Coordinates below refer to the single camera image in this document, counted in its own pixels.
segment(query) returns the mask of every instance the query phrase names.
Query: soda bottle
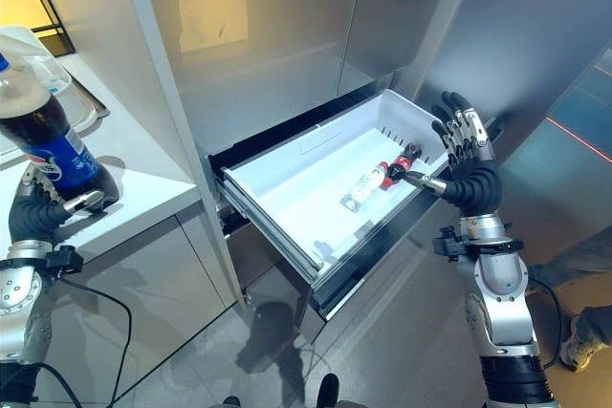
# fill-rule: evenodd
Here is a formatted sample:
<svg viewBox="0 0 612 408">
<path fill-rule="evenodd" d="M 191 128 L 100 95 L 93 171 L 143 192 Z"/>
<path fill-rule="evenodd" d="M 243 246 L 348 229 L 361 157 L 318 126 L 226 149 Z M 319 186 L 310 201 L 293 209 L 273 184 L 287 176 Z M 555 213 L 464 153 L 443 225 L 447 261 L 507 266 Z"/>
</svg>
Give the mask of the soda bottle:
<svg viewBox="0 0 612 408">
<path fill-rule="evenodd" d="M 90 211 L 119 199 L 115 181 L 87 150 L 57 99 L 32 76 L 12 69 L 0 54 L 0 133 L 17 145 L 68 201 L 104 193 Z"/>
<path fill-rule="evenodd" d="M 370 172 L 363 174 L 349 192 L 342 197 L 340 200 L 342 205 L 353 212 L 359 211 L 365 200 L 383 183 L 387 167 L 388 164 L 382 161 Z"/>
<path fill-rule="evenodd" d="M 386 171 L 384 181 L 382 181 L 381 188 L 386 190 L 389 186 L 397 183 L 404 176 L 404 172 L 412 167 L 412 163 L 421 157 L 423 150 L 421 146 L 416 143 L 409 143 L 402 154 L 396 158 Z"/>
</svg>

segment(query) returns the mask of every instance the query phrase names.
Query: open drawer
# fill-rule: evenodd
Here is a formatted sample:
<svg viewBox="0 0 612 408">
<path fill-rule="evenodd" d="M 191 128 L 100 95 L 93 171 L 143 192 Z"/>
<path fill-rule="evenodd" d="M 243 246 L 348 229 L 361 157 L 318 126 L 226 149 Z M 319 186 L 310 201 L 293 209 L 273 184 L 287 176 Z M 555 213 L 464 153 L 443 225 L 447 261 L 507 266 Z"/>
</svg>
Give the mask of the open drawer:
<svg viewBox="0 0 612 408">
<path fill-rule="evenodd" d="M 356 288 L 435 200 L 405 181 L 376 189 L 357 212 L 340 199 L 381 161 L 393 162 L 408 142 L 423 149 L 412 170 L 440 173 L 447 156 L 431 130 L 433 120 L 385 90 L 224 169 L 222 193 L 311 285 L 311 305 L 321 316 Z"/>
</svg>

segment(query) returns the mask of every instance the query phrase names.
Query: window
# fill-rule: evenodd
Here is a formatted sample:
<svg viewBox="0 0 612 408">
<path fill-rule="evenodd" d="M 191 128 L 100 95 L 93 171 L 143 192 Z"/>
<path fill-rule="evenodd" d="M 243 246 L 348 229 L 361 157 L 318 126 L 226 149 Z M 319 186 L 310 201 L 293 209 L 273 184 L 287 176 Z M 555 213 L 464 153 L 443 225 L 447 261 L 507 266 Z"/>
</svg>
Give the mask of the window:
<svg viewBox="0 0 612 408">
<path fill-rule="evenodd" d="M 30 28 L 54 56 L 75 50 L 50 0 L 0 0 L 0 25 Z"/>
</svg>

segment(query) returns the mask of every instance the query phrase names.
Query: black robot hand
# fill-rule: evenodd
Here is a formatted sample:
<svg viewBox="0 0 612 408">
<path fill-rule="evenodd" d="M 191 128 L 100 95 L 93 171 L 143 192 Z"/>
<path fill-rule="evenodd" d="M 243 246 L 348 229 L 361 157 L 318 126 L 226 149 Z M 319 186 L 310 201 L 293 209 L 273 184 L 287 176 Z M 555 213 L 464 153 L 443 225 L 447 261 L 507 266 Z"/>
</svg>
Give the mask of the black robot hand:
<svg viewBox="0 0 612 408">
<path fill-rule="evenodd" d="M 40 176 L 36 177 L 36 174 L 32 173 L 30 178 L 23 179 L 19 184 L 12 202 L 9 213 L 11 241 L 15 243 L 35 240 L 53 243 L 55 230 L 71 215 L 63 205 L 52 199 Z"/>
<path fill-rule="evenodd" d="M 464 216 L 490 214 L 501 203 L 501 182 L 487 130 L 464 97 L 444 91 L 442 101 L 431 108 L 440 120 L 431 127 L 448 151 L 452 181 L 414 171 L 405 179 L 459 207 Z"/>
</svg>

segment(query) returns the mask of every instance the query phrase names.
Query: cable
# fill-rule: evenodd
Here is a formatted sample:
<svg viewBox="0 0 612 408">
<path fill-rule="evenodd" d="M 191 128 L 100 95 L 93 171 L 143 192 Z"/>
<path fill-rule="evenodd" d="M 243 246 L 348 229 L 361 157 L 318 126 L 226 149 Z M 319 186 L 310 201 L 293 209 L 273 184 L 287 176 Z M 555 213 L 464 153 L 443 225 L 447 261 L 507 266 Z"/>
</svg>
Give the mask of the cable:
<svg viewBox="0 0 612 408">
<path fill-rule="evenodd" d="M 59 384 L 61 384 L 61 387 L 64 388 L 64 391 L 66 391 L 66 394 L 68 394 L 68 397 L 70 398 L 71 402 L 75 405 L 75 407 L 83 408 L 83 405 L 81 405 L 80 401 L 78 401 L 77 396 L 71 389 L 70 385 L 68 384 L 68 381 L 66 381 L 64 376 L 62 376 L 61 373 L 58 370 L 56 370 L 54 367 L 52 367 L 51 365 L 47 363 L 42 363 L 42 362 L 28 363 L 28 364 L 22 365 L 18 371 L 13 373 L 6 381 L 2 383 L 2 386 L 0 386 L 0 392 L 2 392 L 11 383 L 11 381 L 13 381 L 17 376 L 19 376 L 21 372 L 24 372 L 30 368 L 44 368 L 49 373 L 51 373 L 53 376 L 55 376 L 55 379 L 57 379 L 57 382 L 59 382 Z"/>
<path fill-rule="evenodd" d="M 104 293 L 103 291 L 100 290 L 96 290 L 96 289 L 92 289 L 91 287 L 87 287 L 87 286 L 83 286 L 81 284 L 77 284 L 76 282 L 72 282 L 72 281 L 68 281 L 66 279 L 64 279 L 63 277 L 60 277 L 57 279 L 59 282 L 63 282 L 64 284 L 68 285 L 68 286 L 72 286 L 75 287 L 77 289 L 81 289 L 81 290 L 85 290 L 85 291 L 89 291 L 91 293 L 94 293 L 96 295 L 99 295 L 103 298 L 106 298 L 107 300 L 112 301 L 113 303 L 117 303 L 119 306 L 121 306 L 125 312 L 127 313 L 127 339 L 125 340 L 125 345 L 123 346 L 123 352 L 121 353 L 121 361 L 119 364 L 119 369 L 117 371 L 117 378 L 115 379 L 115 387 L 113 388 L 113 396 L 111 398 L 111 402 L 106 405 L 106 408 L 112 408 L 115 403 L 117 402 L 117 390 L 119 389 L 119 382 L 121 379 L 121 372 L 123 371 L 123 364 L 125 362 L 125 355 L 127 354 L 127 348 L 130 345 L 130 341 L 132 340 L 132 312 L 130 311 L 130 309 L 127 307 L 127 305 L 125 305 L 125 303 L 123 303 L 122 301 L 118 300 L 117 298 Z"/>
<path fill-rule="evenodd" d="M 558 355 L 559 355 L 559 353 L 561 351 L 561 340 L 563 339 L 563 317 L 561 316 L 561 306 L 559 305 L 557 295 L 555 294 L 555 292 L 550 287 L 548 287 L 542 281 L 538 281 L 537 279 L 534 279 L 533 277 L 531 277 L 529 280 L 537 282 L 544 289 L 546 289 L 548 291 L 548 293 L 553 298 L 553 302 L 555 303 L 555 308 L 557 309 L 557 319 L 558 319 L 557 347 L 555 349 L 555 355 L 553 355 L 553 358 L 551 359 L 551 361 L 544 365 L 544 370 L 546 370 L 548 368 L 551 368 L 553 365 L 555 365 L 557 363 Z"/>
</svg>

